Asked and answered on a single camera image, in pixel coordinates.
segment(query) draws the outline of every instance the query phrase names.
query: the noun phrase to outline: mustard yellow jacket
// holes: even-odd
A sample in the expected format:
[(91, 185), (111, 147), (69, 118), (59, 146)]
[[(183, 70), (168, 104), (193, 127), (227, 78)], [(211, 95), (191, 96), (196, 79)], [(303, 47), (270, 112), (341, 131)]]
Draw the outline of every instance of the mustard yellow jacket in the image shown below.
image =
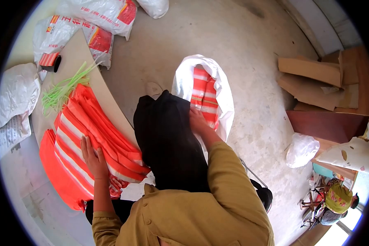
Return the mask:
[(145, 184), (145, 196), (132, 206), (126, 223), (114, 213), (94, 212), (97, 246), (274, 245), (261, 200), (235, 152), (224, 142), (209, 152), (211, 193), (158, 190)]

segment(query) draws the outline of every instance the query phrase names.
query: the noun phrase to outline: black chair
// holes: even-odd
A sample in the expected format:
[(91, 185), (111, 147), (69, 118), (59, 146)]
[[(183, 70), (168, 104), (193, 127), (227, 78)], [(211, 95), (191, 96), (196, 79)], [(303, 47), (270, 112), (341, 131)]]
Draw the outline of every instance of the black chair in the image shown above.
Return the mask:
[(262, 204), (264, 205), (266, 213), (268, 213), (272, 207), (272, 200), (273, 200), (273, 195), (272, 195), (271, 190), (268, 189), (268, 186), (266, 186), (266, 184), (262, 182), (262, 180), (260, 180), (260, 178), (258, 178), (257, 175), (246, 166), (246, 163), (241, 158), (239, 158), (239, 160), (242, 162), (242, 165), (245, 167), (246, 173), (247, 171), (250, 171), (251, 174), (253, 174), (254, 177), (256, 177), (256, 179), (258, 179), (258, 181), (260, 181), (260, 183), (265, 186), (265, 187), (262, 187), (257, 181), (250, 179), (251, 184), (254, 186), (254, 188), (256, 188), (257, 195), (259, 196)]

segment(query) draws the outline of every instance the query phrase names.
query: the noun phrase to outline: black hair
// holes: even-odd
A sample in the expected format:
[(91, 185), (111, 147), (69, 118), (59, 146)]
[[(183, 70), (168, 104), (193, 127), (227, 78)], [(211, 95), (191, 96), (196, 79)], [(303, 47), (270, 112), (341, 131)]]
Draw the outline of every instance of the black hair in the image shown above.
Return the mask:
[(355, 199), (353, 201), (353, 204), (351, 204), (351, 208), (354, 209), (358, 206), (358, 203), (359, 203), (359, 196), (358, 196), (358, 193), (355, 194), (355, 196), (357, 197), (357, 199)]

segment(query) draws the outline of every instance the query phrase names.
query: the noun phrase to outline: hand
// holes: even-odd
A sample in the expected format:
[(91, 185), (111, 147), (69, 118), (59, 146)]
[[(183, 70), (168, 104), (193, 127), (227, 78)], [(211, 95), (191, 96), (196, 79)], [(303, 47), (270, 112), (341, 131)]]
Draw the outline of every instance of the hand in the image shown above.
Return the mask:
[(100, 147), (97, 149), (97, 158), (94, 154), (89, 137), (82, 137), (81, 150), (86, 165), (94, 176), (94, 180), (108, 180), (109, 171), (107, 162), (105, 162), (103, 150)]
[(190, 127), (191, 130), (198, 135), (201, 135), (205, 129), (210, 128), (204, 116), (202, 115), (202, 112), (196, 107), (190, 108)]

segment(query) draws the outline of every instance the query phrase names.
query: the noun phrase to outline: stack of folded bags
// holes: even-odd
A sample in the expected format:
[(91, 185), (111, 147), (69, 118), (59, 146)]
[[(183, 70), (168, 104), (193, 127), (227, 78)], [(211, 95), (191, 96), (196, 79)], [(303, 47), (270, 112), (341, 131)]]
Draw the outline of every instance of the stack of folded bags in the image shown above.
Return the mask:
[(93, 149), (101, 147), (110, 172), (110, 194), (120, 197), (129, 183), (140, 183), (150, 172), (142, 154), (110, 122), (91, 88), (79, 84), (55, 120), (53, 130), (44, 133), (40, 157), (44, 169), (63, 201), (83, 210), (93, 199), (94, 176), (81, 151), (82, 136), (89, 136)]
[(214, 130), (218, 127), (216, 90), (214, 80), (204, 69), (194, 68), (193, 93), (190, 101), (191, 106), (201, 110), (208, 125)]

